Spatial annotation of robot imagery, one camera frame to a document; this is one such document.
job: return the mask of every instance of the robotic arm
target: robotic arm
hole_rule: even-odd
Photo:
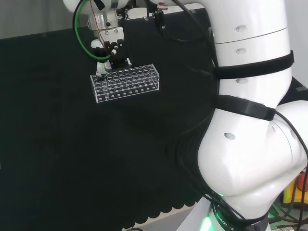
[[[90,3],[88,13],[92,30],[106,49],[121,36],[116,9],[127,0],[103,1],[105,8],[95,7],[97,29]],[[151,0],[173,6],[172,0]],[[183,4],[199,3],[209,15],[220,68],[243,67],[276,60],[290,54],[284,0],[181,0]],[[78,0],[64,0],[73,11]],[[269,109],[276,109],[294,125],[308,144],[308,102],[297,101],[278,106],[290,87],[291,68],[263,75],[226,77],[220,80],[219,95],[245,99]],[[211,124],[198,152],[200,172],[206,183],[245,219],[267,214],[281,191],[307,166],[307,156],[294,131],[279,116],[265,120],[215,109]],[[210,219],[216,231],[223,231],[216,211]],[[269,231],[266,225],[263,230]]]
[[[64,0],[63,2],[70,12],[74,12],[80,1]],[[97,63],[97,76],[131,66],[124,42],[123,27],[119,26],[116,13],[117,10],[124,8],[127,3],[128,0],[111,0],[104,3],[101,0],[91,0],[86,1],[82,7],[81,13],[88,15],[88,27],[98,38],[91,43],[95,55],[111,56],[109,61]]]

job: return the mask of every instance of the yellow object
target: yellow object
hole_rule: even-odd
[[[295,179],[284,189],[283,191],[283,203],[289,204],[292,200],[292,192],[294,187]],[[294,202],[301,202],[302,200],[302,191],[296,188]],[[308,205],[308,191],[305,192],[305,204]]]

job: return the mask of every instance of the black table surface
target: black table surface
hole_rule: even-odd
[[[166,24],[199,35],[181,13]],[[0,40],[0,230],[119,231],[199,200],[165,147],[211,110],[215,81],[188,68],[211,70],[206,45],[166,42],[143,19],[126,30],[134,66],[153,63],[161,89],[100,104],[72,30]],[[284,103],[308,99],[298,86]]]

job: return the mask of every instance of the black velcro strap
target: black velcro strap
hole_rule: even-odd
[[[253,76],[268,75],[288,69],[294,63],[293,51],[290,54],[258,63],[238,66],[223,66],[214,69],[217,79],[247,78]]]
[[[263,104],[231,95],[218,95],[215,107],[227,112],[233,112],[267,121],[273,120],[276,111],[274,108],[266,107]]]
[[[256,219],[235,221],[227,216],[221,207],[212,204],[212,209],[216,220],[225,231],[265,231],[269,223],[268,213]]]

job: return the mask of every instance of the green cable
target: green cable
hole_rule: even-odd
[[[78,8],[78,11],[77,11],[77,14],[76,14],[76,17],[75,17],[75,33],[76,33],[76,36],[77,36],[77,39],[81,45],[81,47],[84,49],[84,51],[89,55],[91,56],[92,58],[94,59],[97,59],[97,60],[108,60],[110,58],[110,55],[107,55],[105,57],[98,57],[94,54],[92,54],[90,51],[87,50],[87,48],[82,44],[81,42],[81,39],[79,37],[79,33],[78,33],[78,30],[77,30],[77,25],[78,25],[78,19],[79,19],[79,15],[80,15],[80,12],[84,6],[84,4],[86,3],[87,0],[83,0],[80,7]]]

